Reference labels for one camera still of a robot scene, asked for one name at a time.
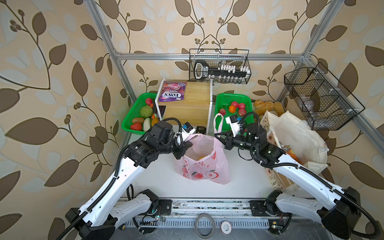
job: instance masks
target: wire mesh basket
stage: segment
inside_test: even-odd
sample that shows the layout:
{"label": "wire mesh basket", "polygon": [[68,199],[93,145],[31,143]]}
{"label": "wire mesh basket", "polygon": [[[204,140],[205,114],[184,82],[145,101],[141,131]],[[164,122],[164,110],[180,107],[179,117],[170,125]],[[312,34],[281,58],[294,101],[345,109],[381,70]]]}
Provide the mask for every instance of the wire mesh basket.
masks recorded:
{"label": "wire mesh basket", "polygon": [[189,50],[189,81],[247,84],[251,77],[249,50]]}
{"label": "wire mesh basket", "polygon": [[[285,74],[284,84],[312,130],[339,130],[365,107],[333,73],[319,64]],[[328,82],[326,73],[337,80],[337,86]]]}

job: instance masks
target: orange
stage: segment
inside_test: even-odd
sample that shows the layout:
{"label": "orange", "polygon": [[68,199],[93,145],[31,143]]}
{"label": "orange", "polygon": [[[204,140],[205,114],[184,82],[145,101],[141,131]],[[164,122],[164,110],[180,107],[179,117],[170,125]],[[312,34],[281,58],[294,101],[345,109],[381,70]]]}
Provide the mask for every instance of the orange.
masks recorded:
{"label": "orange", "polygon": [[235,113],[236,112],[236,107],[234,105],[229,106],[229,112],[230,113]]}

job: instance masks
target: cabbage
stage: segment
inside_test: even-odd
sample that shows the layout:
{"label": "cabbage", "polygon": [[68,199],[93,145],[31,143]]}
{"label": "cabbage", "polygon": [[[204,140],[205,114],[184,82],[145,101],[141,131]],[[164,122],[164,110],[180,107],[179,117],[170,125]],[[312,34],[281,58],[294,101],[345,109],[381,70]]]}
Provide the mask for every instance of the cabbage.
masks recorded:
{"label": "cabbage", "polygon": [[140,116],[143,118],[150,118],[153,114],[153,110],[150,106],[146,105],[140,109]]}

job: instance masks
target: pink plastic bag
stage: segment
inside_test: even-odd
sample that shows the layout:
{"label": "pink plastic bag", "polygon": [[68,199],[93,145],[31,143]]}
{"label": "pink plastic bag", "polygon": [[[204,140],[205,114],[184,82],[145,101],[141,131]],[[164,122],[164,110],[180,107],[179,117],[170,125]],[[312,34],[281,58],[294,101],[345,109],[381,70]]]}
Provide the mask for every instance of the pink plastic bag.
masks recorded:
{"label": "pink plastic bag", "polygon": [[[224,117],[220,116],[221,122],[215,133],[221,132]],[[190,147],[185,155],[176,160],[176,171],[186,178],[192,180],[209,179],[220,184],[230,181],[228,161],[224,154],[223,144],[212,136],[203,134],[191,134],[185,141],[190,141]]]}

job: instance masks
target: potato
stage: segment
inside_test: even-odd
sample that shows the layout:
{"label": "potato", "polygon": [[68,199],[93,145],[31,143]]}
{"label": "potato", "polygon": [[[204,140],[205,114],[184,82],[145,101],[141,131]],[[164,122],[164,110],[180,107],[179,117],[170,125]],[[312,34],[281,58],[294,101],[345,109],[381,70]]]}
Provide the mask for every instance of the potato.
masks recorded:
{"label": "potato", "polygon": [[132,119],[132,123],[135,124],[135,123],[143,123],[144,122],[144,118],[134,118]]}

